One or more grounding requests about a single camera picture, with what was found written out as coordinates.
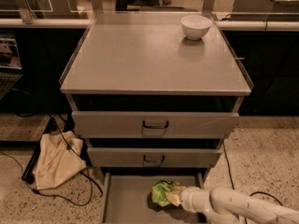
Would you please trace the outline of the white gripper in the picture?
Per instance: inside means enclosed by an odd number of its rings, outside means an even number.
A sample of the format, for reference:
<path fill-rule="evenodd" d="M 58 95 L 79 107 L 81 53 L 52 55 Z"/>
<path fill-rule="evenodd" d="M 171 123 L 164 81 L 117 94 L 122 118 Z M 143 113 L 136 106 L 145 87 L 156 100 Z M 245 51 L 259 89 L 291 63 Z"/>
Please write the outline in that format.
<path fill-rule="evenodd" d="M 190 213 L 196 213 L 194 207 L 194 197 L 201 189 L 194 186 L 174 186 L 172 192 L 165 194 L 166 199 L 175 206 L 182 206 L 182 208 Z"/>

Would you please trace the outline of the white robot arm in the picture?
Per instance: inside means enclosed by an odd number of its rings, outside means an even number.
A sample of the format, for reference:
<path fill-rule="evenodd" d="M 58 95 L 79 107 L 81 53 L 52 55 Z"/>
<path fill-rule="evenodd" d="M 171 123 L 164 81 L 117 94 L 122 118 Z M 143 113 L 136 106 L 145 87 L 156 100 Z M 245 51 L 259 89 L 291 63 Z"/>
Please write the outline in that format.
<path fill-rule="evenodd" d="M 203 214 L 212 224 L 239 224 L 239 217 L 256 224 L 299 224 L 298 211 L 226 187 L 205 190 L 189 186 L 167 191 L 165 197 L 187 212 Z"/>

